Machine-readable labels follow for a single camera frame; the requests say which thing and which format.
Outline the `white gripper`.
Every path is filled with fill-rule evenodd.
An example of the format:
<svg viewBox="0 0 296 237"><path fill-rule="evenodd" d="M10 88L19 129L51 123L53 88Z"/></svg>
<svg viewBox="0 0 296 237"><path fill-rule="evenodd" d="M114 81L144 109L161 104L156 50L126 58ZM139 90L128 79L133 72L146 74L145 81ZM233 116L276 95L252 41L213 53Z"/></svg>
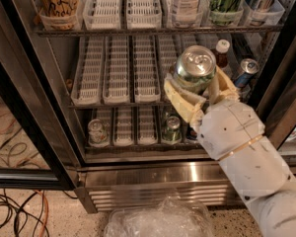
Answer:
<svg viewBox="0 0 296 237"><path fill-rule="evenodd" d="M254 109L237 102L238 90L220 67L216 67L207 90L209 104L213 106L204 115L205 98L183 89L170 73L164 80L167 98L180 117L197 132L199 143L212 159L218 160L264 133L264 124Z"/></svg>

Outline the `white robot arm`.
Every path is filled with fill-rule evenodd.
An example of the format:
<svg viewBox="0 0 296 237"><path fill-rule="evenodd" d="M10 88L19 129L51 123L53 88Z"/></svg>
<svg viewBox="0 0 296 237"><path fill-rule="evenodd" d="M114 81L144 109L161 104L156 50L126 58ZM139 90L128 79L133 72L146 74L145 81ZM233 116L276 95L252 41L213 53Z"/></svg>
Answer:
<svg viewBox="0 0 296 237"><path fill-rule="evenodd" d="M218 162L263 237L296 237L296 178L264 135L264 124L240 102L231 80L219 70L214 77L215 103L183 89L173 74L165 93L181 118L197 133L210 158Z"/></svg>

